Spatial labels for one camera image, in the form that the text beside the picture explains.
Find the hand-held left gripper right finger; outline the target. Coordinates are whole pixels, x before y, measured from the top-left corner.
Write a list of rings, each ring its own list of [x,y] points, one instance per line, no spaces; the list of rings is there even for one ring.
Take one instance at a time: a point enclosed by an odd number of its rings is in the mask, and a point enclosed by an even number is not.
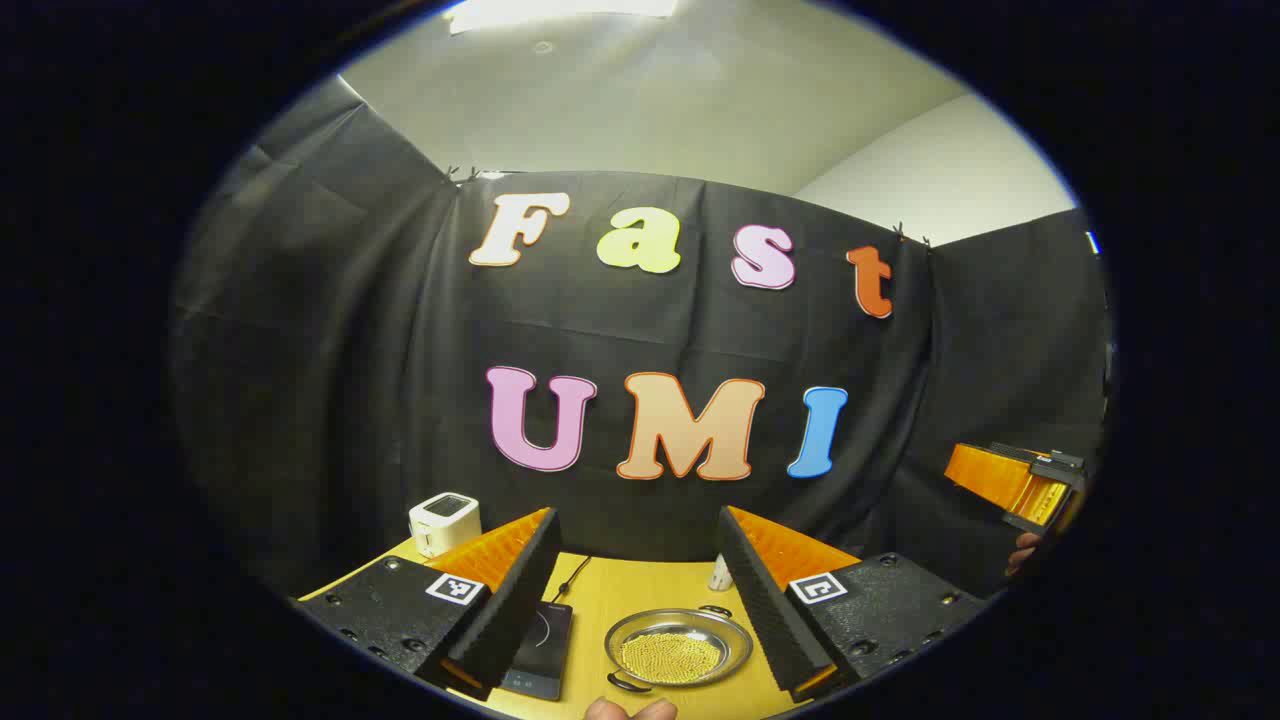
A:
[[[716,542],[778,688],[797,703],[905,664],[988,605],[901,553],[858,559],[733,506],[721,509]]]

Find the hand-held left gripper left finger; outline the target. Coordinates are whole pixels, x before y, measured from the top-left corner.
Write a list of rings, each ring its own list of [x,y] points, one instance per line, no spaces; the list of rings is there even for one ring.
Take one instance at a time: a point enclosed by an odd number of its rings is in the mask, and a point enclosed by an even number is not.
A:
[[[545,507],[431,560],[394,553],[292,605],[348,647],[484,701],[517,655],[561,552]]]

